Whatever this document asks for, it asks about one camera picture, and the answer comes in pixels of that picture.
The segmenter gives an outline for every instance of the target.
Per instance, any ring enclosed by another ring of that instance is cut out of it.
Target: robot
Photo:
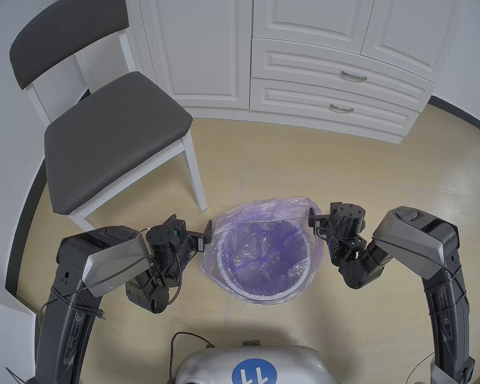
[[[457,227],[419,209],[401,206],[386,214],[367,244],[359,235],[365,227],[364,216],[365,210],[358,205],[331,203],[328,215],[315,215],[310,209],[309,226],[327,242],[332,263],[353,289],[379,278],[392,258],[419,275],[435,349],[431,384],[468,383],[475,361],[468,356],[469,307]],[[58,268],[45,305],[35,376],[27,381],[29,384],[78,384],[94,320],[104,318],[99,309],[102,296],[125,284],[131,302],[161,313],[176,298],[169,300],[169,288],[181,287],[182,271],[212,237],[212,221],[204,233],[191,232],[176,215],[146,229],[146,243],[142,231],[122,226],[95,229],[61,241]],[[206,349],[181,363],[171,381],[338,383],[314,349],[264,347],[255,342],[228,350],[208,343]]]

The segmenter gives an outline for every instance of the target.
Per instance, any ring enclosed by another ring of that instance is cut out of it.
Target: trash bag
[[[323,241],[308,227],[306,197],[254,201],[213,220],[202,271],[240,300],[263,305],[291,301],[312,283]]]

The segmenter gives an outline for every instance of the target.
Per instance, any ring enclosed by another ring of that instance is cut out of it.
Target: logo
[[[276,369],[266,360],[248,359],[237,364],[232,372],[233,384],[275,384]]]

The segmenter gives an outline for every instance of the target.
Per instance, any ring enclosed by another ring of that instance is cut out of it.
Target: white logo symbol
[[[249,381],[247,381],[247,376],[245,374],[244,369],[240,370],[240,375],[241,375],[241,384],[253,383],[253,379],[250,379]],[[260,369],[260,367],[257,367],[257,383],[264,384],[266,381],[268,381],[268,377],[262,378],[262,370]]]

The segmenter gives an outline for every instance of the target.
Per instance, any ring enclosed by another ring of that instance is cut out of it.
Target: gray upholstered cushion
[[[10,62],[18,85],[24,89],[63,59],[125,28],[125,0],[54,2],[33,18],[12,43]]]
[[[45,132],[53,211],[68,215],[184,136],[192,117],[139,72],[100,88]]]

